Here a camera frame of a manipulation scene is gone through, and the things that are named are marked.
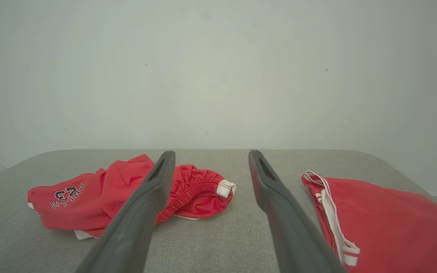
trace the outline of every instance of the wall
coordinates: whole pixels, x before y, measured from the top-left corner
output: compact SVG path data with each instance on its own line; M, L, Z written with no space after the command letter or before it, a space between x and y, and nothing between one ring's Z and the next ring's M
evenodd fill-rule
M143 147L352 149L437 195L437 1L0 0L0 171Z

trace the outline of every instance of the gray fabric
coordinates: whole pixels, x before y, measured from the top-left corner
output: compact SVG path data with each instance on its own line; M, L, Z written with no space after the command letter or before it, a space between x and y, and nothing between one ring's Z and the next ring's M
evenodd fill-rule
M64 150L47 152L0 174L0 272L73 272L96 239L77 240L72 231L49 230L26 204L27 191L55 185L81 173L107 168L115 160L164 150ZM146 272L278 272L266 215L255 203L248 150L176 150L177 164L211 169L236 183L229 207L209 219L172 217L155 228ZM324 176L365 180L386 188L424 194L386 162L343 150L262 150L315 226L311 196L300 176L308 169Z

